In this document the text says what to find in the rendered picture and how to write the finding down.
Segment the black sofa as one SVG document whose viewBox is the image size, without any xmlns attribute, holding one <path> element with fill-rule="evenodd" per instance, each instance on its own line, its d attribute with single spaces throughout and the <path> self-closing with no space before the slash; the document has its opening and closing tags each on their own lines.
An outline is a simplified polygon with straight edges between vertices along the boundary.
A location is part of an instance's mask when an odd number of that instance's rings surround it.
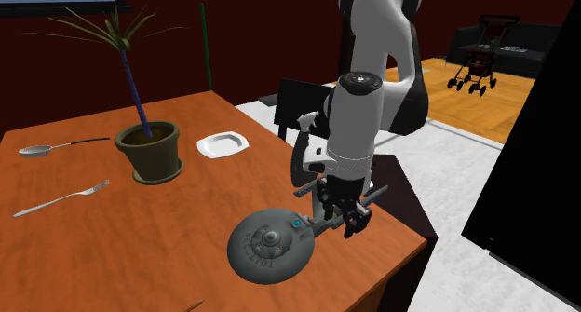
<svg viewBox="0 0 581 312">
<path fill-rule="evenodd" d="M 561 27 L 558 25 L 517 23 L 496 47 L 493 70 L 497 73 L 537 78 L 545 55 L 550 51 Z M 446 62 L 461 65 L 466 52 L 479 42 L 478 25 L 454 31 Z"/>
</svg>

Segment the grey toy spaceship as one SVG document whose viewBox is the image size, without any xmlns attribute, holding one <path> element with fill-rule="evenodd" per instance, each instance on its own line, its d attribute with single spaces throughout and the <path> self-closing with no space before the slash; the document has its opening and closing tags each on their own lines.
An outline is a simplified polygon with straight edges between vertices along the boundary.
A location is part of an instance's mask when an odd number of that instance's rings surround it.
<svg viewBox="0 0 581 312">
<path fill-rule="evenodd" d="M 227 258 L 236 274 L 255 284 L 269 285 L 292 278 L 305 268 L 316 237 L 326 231 L 316 230 L 316 184 L 312 181 L 294 192 L 297 197 L 312 195 L 313 217 L 272 208 L 254 212 L 235 227 L 228 240 Z M 386 191 L 383 186 L 357 203 L 370 208 Z"/>
</svg>

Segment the wooden table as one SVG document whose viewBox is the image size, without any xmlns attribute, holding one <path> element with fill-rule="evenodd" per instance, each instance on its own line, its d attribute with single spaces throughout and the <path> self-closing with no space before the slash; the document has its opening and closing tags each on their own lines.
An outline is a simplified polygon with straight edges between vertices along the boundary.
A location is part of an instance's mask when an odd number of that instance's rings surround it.
<svg viewBox="0 0 581 312">
<path fill-rule="evenodd" d="M 236 225 L 267 208 L 311 211 L 291 184 L 291 147 L 212 92 L 145 105 L 180 130 L 182 173 L 134 181 L 114 136 L 133 108 L 13 130 L 0 142 L 0 312 L 370 312 L 386 281 L 426 245 L 387 212 L 350 238 L 318 237 L 307 267 L 271 286 L 240 278 L 227 260 Z M 234 131 L 250 147 L 210 159 L 196 142 Z M 109 137 L 29 158 L 35 145 Z M 21 210 L 84 191 L 18 218 Z"/>
</svg>

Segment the potted plant in olive pot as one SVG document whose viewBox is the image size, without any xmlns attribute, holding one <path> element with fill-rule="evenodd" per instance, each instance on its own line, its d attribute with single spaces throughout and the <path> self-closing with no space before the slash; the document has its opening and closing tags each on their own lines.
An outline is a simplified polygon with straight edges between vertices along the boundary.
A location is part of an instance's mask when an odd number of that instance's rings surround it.
<svg viewBox="0 0 581 312">
<path fill-rule="evenodd" d="M 133 167 L 133 179 L 146 185 L 166 183 L 183 169 L 183 162 L 178 156 L 179 127 L 171 121 L 147 117 L 128 63 L 132 36 L 153 16 L 139 12 L 125 29 L 121 28 L 117 8 L 104 19 L 103 28 L 75 12 L 71 17 L 50 18 L 84 33 L 84 41 L 107 44 L 120 55 L 139 123 L 118 132 L 114 142 L 117 150 L 126 156 Z"/>
</svg>

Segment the black chair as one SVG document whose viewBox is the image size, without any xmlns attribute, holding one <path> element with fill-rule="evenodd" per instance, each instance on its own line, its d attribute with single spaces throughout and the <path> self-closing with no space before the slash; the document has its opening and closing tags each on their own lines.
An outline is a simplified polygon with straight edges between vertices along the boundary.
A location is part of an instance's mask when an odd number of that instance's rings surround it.
<svg viewBox="0 0 581 312">
<path fill-rule="evenodd" d="M 334 92 L 333 87 L 316 85 L 293 79 L 281 78 L 277 93 L 274 123 L 278 125 L 277 136 L 285 141 L 287 129 L 300 129 L 298 117 L 310 112 L 318 112 L 311 133 L 328 139 L 329 120 L 325 116 L 324 102 Z"/>
</svg>

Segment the thin green pole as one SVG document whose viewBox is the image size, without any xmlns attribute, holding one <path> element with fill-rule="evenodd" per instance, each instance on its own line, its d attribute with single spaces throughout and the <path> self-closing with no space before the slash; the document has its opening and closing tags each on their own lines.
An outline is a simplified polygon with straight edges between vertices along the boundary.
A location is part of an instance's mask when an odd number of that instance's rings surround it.
<svg viewBox="0 0 581 312">
<path fill-rule="evenodd" d="M 210 58 L 209 58 L 209 40 L 208 40 L 205 4 L 200 3 L 199 7 L 200 7 L 200 19 L 201 19 L 201 29 L 202 29 L 202 36 L 203 36 L 205 67 L 206 67 L 206 74 L 207 74 L 208 90 L 213 90 L 212 77 L 211 77 L 211 66 L 210 66 Z"/>
</svg>

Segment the silver fork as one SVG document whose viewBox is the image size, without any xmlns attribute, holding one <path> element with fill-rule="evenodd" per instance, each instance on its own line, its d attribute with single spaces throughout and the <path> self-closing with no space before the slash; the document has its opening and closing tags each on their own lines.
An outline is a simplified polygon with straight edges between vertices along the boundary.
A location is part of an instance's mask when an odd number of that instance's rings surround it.
<svg viewBox="0 0 581 312">
<path fill-rule="evenodd" d="M 43 209 L 43 208 L 45 208 L 47 206 L 50 206 L 50 205 L 52 205 L 54 203 L 60 202 L 60 201 L 66 199 L 66 198 L 69 198 L 69 197 L 74 197 L 74 196 L 89 196 L 89 195 L 95 194 L 96 192 L 99 192 L 100 190 L 102 190 L 103 188 L 105 188 L 106 186 L 108 186 L 109 184 L 110 184 L 110 180 L 105 180 L 104 182 L 99 183 L 97 185 L 94 185 L 94 186 L 92 186 L 89 189 L 86 189 L 84 191 L 71 193 L 71 194 L 66 195 L 64 197 L 59 197 L 59 198 L 56 198 L 56 199 L 51 200 L 49 202 L 46 202 L 46 203 L 42 203 L 42 204 L 33 206 L 33 207 L 29 208 L 29 209 L 21 210 L 19 212 L 16 212 L 15 214 L 13 214 L 11 217 L 12 218 L 21 217 L 23 215 L 26 215 L 26 214 L 29 214 L 31 212 L 34 212 L 36 210 Z"/>
</svg>

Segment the large black cabinet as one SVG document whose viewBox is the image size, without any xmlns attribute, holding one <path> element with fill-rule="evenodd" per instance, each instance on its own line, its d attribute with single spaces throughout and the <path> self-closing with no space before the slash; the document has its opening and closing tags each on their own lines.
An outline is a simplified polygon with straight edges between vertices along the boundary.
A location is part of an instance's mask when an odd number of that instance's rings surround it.
<svg viewBox="0 0 581 312">
<path fill-rule="evenodd" d="M 581 312 L 581 0 L 574 0 L 462 231 Z"/>
</svg>

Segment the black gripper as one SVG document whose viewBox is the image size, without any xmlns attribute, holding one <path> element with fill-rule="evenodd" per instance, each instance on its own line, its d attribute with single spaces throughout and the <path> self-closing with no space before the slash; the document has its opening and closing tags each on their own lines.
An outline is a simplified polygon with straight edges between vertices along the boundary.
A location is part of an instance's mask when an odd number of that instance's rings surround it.
<svg viewBox="0 0 581 312">
<path fill-rule="evenodd" d="M 337 229 L 342 225 L 342 210 L 344 213 L 344 238 L 365 229 L 372 217 L 372 210 L 357 203 L 362 193 L 364 179 L 344 180 L 329 175 L 317 180 L 316 199 L 316 230 L 325 231 L 328 228 Z"/>
</svg>

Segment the black spray bottle white head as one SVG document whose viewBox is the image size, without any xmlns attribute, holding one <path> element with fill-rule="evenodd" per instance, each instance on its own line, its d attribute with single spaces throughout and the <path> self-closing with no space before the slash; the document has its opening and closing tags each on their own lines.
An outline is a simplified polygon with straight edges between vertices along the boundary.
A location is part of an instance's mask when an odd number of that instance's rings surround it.
<svg viewBox="0 0 581 312">
<path fill-rule="evenodd" d="M 310 112 L 297 118 L 300 131 L 293 146 L 290 163 L 291 183 L 294 187 L 302 187 L 314 181 L 317 175 L 304 169 L 304 152 L 309 145 L 310 127 L 315 125 L 318 112 Z"/>
</svg>

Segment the white square plate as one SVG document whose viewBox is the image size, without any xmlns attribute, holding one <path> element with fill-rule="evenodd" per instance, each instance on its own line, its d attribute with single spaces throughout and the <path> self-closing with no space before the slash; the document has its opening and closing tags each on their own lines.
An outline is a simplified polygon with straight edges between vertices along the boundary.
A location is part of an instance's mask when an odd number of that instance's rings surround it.
<svg viewBox="0 0 581 312">
<path fill-rule="evenodd" d="M 210 159 L 232 156 L 250 147 L 247 139 L 234 131 L 212 134 L 196 142 L 198 152 Z"/>
</svg>

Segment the black and red stroller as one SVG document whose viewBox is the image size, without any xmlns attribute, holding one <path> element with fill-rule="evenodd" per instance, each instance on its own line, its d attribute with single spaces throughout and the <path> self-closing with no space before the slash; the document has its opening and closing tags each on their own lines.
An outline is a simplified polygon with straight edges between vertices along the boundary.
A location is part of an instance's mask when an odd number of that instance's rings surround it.
<svg viewBox="0 0 581 312">
<path fill-rule="evenodd" d="M 488 78 L 489 87 L 494 88 L 497 82 L 493 77 L 494 50 L 519 21 L 520 16 L 481 15 L 479 40 L 473 48 L 466 51 L 460 69 L 448 81 L 446 88 L 456 87 L 460 91 L 464 84 L 470 82 L 468 93 L 477 91 L 482 96 L 487 90 L 486 85 L 480 84 L 483 78 Z"/>
</svg>

